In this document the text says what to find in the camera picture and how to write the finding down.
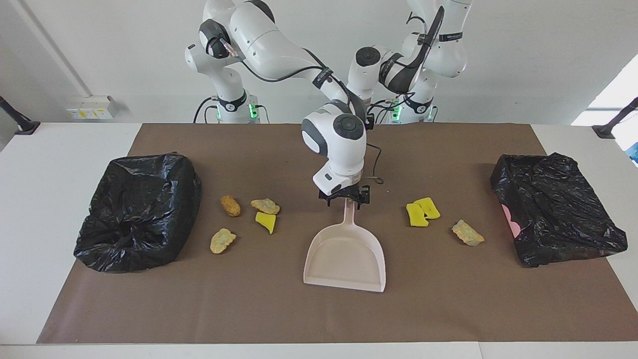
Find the table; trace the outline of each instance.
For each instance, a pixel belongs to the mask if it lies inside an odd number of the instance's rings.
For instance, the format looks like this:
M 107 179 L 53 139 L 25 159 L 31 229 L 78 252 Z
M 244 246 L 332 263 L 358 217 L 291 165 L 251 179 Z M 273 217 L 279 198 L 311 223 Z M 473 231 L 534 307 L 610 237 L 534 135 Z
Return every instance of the table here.
M 437 357 L 582 358 L 602 354 L 631 357 L 638 342 L 629 343 L 410 343 L 301 345 L 162 345 L 162 346 L 34 346 L 68 270 L 72 245 L 58 238 L 74 238 L 87 213 L 87 203 L 108 161 L 125 156 L 139 124 L 43 124 L 36 135 L 16 137 L 0 153 L 0 357 L 69 357 L 99 351 L 101 356 L 205 357 Z M 582 173 L 618 227 L 627 232 L 630 250 L 609 258 L 631 298 L 638 303 L 634 272 L 638 238 L 634 213 L 638 194 L 631 184 L 638 171 L 614 141 L 598 139 L 590 128 L 533 126 L 548 153 L 575 158 Z M 83 163 L 79 171 L 77 163 Z M 38 239 L 33 243 L 17 239 Z

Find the black garbage bag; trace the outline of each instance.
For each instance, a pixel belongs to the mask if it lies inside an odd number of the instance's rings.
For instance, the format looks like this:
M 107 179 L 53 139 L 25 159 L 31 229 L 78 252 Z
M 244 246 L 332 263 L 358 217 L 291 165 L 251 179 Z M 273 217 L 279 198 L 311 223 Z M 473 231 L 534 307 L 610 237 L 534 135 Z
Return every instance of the black garbage bag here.
M 491 183 L 521 228 L 514 246 L 530 267 L 627 250 L 625 232 L 614 225 L 570 157 L 503 155 Z
M 178 153 L 111 161 L 91 199 L 73 255 L 125 273 L 175 260 L 195 223 L 202 183 Z

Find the brown mat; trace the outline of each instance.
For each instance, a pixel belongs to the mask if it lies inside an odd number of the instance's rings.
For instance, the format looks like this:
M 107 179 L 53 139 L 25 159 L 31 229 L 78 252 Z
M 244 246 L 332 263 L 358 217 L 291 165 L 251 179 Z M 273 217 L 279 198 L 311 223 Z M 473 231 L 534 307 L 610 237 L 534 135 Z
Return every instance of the brown mat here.
M 519 263 L 489 176 L 503 153 L 544 154 L 530 126 L 381 126 L 369 141 L 383 148 L 385 185 L 373 184 L 356 222 L 381 241 L 385 293 L 303 284 L 308 246 L 341 221 L 343 202 L 317 199 L 311 178 L 323 159 L 299 125 L 144 125 L 131 155 L 178 151 L 201 176 L 190 239 L 176 262 L 143 273 L 75 263 L 38 343 L 638 340 L 638 314 L 606 259 Z M 225 194 L 241 217 L 225 215 Z M 404 206 L 425 196 L 443 216 L 411 228 Z M 263 197 L 282 207 L 272 236 L 249 205 Z M 456 239 L 461 218 L 487 241 Z M 210 238 L 221 227 L 239 238 L 215 256 Z

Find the dustpan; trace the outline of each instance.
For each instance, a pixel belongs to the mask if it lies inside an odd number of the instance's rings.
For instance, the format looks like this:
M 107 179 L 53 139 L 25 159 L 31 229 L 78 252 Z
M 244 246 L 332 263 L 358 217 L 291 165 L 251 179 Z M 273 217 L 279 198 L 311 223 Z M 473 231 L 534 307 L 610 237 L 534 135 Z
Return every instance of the dustpan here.
M 343 222 L 322 229 L 310 244 L 304 283 L 383 292 L 385 258 L 376 237 L 357 226 L 355 203 L 346 199 Z

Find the yellow foam piece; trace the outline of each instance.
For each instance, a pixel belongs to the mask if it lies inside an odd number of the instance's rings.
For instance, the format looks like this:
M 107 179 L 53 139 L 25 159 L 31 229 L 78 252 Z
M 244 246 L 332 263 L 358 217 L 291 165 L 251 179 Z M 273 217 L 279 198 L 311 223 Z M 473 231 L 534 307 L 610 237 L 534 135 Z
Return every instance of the yellow foam piece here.
M 441 218 L 441 213 L 439 213 L 439 211 L 436 209 L 436 206 L 434 205 L 434 201 L 432 201 L 430 197 L 419 199 L 418 201 L 415 201 L 414 203 L 418 204 L 421 207 L 421 209 L 423 210 L 423 213 L 425 213 L 426 215 L 426 219 Z
M 275 221 L 277 220 L 277 216 L 275 215 L 267 215 L 266 213 L 257 212 L 257 216 L 255 217 L 255 222 L 261 224 L 266 227 L 270 234 L 275 230 Z
M 410 203 L 405 206 L 406 210 L 408 210 L 408 215 L 410 216 L 410 225 L 412 227 L 427 227 L 430 223 L 426 220 L 425 213 L 421 206 L 416 203 Z

